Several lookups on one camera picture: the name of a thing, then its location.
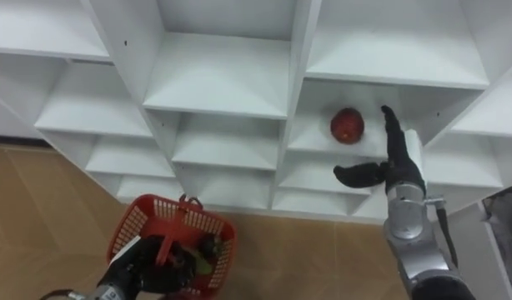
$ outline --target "basket handle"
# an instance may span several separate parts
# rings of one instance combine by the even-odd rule
[[[186,194],[182,194],[178,201],[180,202],[181,208],[189,208],[194,210],[196,206],[198,210],[204,209],[203,204],[200,202],[200,200],[198,200],[197,197],[187,197]]]
[[[180,204],[178,205],[178,210],[174,215],[173,226],[170,228],[170,232],[167,232],[165,235],[162,247],[159,249],[158,255],[156,256],[157,266],[163,266],[165,264],[171,245],[173,245],[173,233],[178,232],[178,228],[180,227],[180,224],[182,224],[183,217],[188,213],[188,210],[203,210],[203,204],[195,197],[187,198],[186,194],[182,194],[178,201]]]

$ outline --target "red basket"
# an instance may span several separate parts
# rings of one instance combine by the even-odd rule
[[[197,198],[180,197],[179,201],[146,194],[138,197],[128,207],[124,218],[117,227],[108,248],[108,262],[128,242],[139,235],[165,236],[162,247],[156,257],[157,264],[167,259],[173,241],[184,246],[195,247],[205,233],[218,234],[224,241],[223,251],[213,266],[210,275],[198,275],[190,287],[179,296],[190,299],[210,299],[218,294],[223,286],[233,261],[236,248],[236,231],[232,224],[222,217],[205,212]]]

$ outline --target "floor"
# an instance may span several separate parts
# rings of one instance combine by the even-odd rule
[[[0,299],[94,289],[124,210],[58,153],[0,145]],[[219,299],[406,299],[381,227],[226,217],[238,253]]]

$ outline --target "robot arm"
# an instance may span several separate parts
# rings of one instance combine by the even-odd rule
[[[391,108],[383,106],[382,112],[388,135],[388,162],[336,167],[334,174],[341,183],[352,188],[385,182],[388,219],[384,223],[384,234],[411,299],[474,300],[459,275],[454,250],[451,247],[453,261],[446,259],[427,218],[428,202],[435,202],[441,223],[444,209],[441,201],[426,198],[426,185],[418,167],[421,166],[419,137],[415,131],[404,134]],[[408,148],[417,150],[412,153],[413,158]]]

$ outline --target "apple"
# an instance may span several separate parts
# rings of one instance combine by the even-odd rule
[[[357,143],[364,134],[364,119],[354,108],[347,107],[340,110],[330,122],[332,136],[344,144]]]

